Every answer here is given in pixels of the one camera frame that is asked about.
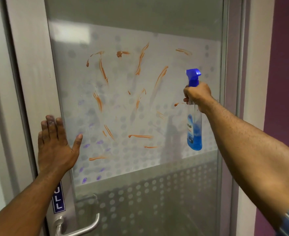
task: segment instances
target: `person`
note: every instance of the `person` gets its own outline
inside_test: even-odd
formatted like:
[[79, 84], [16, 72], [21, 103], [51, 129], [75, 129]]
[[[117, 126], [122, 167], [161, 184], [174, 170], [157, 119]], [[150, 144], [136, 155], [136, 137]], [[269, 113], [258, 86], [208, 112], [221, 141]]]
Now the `person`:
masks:
[[[236, 182], [278, 230], [278, 236], [289, 236], [289, 147], [221, 106], [203, 82], [197, 87], [186, 87], [184, 95], [186, 103], [192, 100], [208, 117], [218, 148]], [[0, 236], [39, 234], [57, 184], [79, 156], [81, 134], [71, 149], [61, 118], [55, 124], [52, 116], [46, 116], [41, 125], [40, 173], [0, 211]]]

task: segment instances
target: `glass door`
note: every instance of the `glass door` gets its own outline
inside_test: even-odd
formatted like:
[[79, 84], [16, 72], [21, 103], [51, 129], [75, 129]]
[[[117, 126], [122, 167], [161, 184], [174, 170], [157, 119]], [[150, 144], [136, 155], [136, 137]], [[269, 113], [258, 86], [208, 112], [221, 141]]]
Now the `glass door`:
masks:
[[198, 68], [217, 101], [236, 103], [226, 83], [237, 74], [225, 76], [233, 1], [7, 0], [34, 150], [47, 114], [63, 117], [70, 144], [84, 135], [48, 210], [51, 235], [57, 219], [66, 234], [98, 213], [87, 235], [220, 234], [231, 178], [205, 115], [202, 150], [188, 146], [182, 90]]

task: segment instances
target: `silver lever handle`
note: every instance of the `silver lever handle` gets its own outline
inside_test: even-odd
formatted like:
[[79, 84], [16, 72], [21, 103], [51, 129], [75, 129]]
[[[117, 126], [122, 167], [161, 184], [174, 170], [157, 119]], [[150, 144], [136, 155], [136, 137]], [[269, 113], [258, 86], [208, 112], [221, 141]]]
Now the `silver lever handle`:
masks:
[[55, 236], [79, 236], [79, 235], [87, 234], [87, 233], [91, 232], [92, 230], [94, 230], [96, 228], [96, 226], [98, 225], [99, 221], [100, 221], [100, 214], [97, 213], [93, 224], [91, 224], [91, 225], [89, 225], [89, 226], [87, 226], [85, 228], [73, 231], [73, 232], [71, 232], [69, 234], [62, 234], [61, 233], [61, 228], [62, 228], [62, 225], [63, 225], [63, 222], [64, 222], [64, 218], [60, 217], [60, 218], [58, 218], [55, 221], [55, 225], [56, 225]]

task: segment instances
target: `blue sign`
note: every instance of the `blue sign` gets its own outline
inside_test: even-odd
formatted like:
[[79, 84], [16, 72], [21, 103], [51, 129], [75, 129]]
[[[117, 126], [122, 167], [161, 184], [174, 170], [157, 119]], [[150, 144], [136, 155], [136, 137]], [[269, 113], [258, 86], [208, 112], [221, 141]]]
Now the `blue sign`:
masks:
[[66, 210], [63, 187], [61, 186], [61, 182], [58, 184], [53, 195], [53, 208], [54, 208], [54, 214], [57, 214]]

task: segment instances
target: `transparent plastic bottle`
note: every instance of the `transparent plastic bottle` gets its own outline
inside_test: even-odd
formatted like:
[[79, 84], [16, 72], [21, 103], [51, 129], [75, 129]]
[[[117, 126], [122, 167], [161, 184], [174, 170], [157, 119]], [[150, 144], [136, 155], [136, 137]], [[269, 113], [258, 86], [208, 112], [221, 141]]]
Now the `transparent plastic bottle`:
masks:
[[[189, 87], [197, 87], [199, 84], [199, 76], [201, 72], [198, 69], [186, 70], [186, 75], [189, 79]], [[199, 151], [202, 149], [202, 115], [193, 101], [188, 102], [188, 117], [187, 117], [187, 143], [191, 149]]]

